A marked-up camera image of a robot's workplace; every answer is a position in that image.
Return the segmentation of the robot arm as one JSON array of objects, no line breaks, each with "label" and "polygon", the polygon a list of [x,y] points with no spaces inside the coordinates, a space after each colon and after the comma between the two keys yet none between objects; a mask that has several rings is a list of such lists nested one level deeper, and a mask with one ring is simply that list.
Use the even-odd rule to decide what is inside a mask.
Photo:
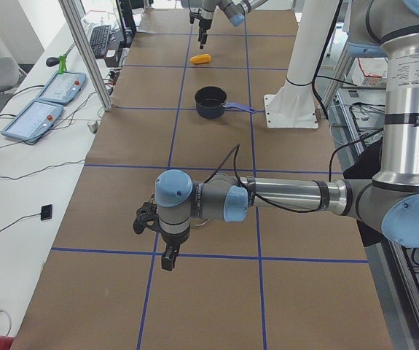
[{"label": "robot arm", "polygon": [[196,20],[198,24],[198,42],[199,48],[202,50],[207,42],[208,30],[212,26],[216,9],[220,9],[232,26],[237,27],[242,24],[246,16],[257,7],[262,6],[267,0],[242,0],[235,4],[230,0],[202,0],[187,1],[189,9],[189,22],[194,24]]},{"label": "robot arm", "polygon": [[419,1],[355,1],[352,47],[388,56],[383,151],[371,179],[297,181],[228,176],[214,171],[199,182],[178,169],[161,173],[155,192],[136,212],[136,233],[159,233],[161,266],[172,270],[192,219],[241,222],[252,206],[352,217],[389,241],[419,248]]}]

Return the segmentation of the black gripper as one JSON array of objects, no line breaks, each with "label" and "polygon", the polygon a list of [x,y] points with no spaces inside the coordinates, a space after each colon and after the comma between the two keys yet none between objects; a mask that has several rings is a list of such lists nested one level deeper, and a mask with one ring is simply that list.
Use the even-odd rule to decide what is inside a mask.
[{"label": "black gripper", "polygon": [[207,10],[204,7],[199,8],[197,11],[189,11],[189,22],[194,24],[196,20],[199,20],[199,36],[198,41],[200,43],[200,49],[203,49],[207,41],[206,31],[211,28],[212,20],[214,18],[214,11]]},{"label": "black gripper", "polygon": [[176,265],[180,246],[189,238],[189,224],[184,224],[184,228],[178,228],[176,233],[172,233],[170,228],[164,228],[160,223],[157,205],[144,202],[143,206],[136,211],[133,230],[135,234],[140,235],[145,229],[161,235],[166,243],[165,251],[161,256],[161,268],[165,271],[172,271]]}]

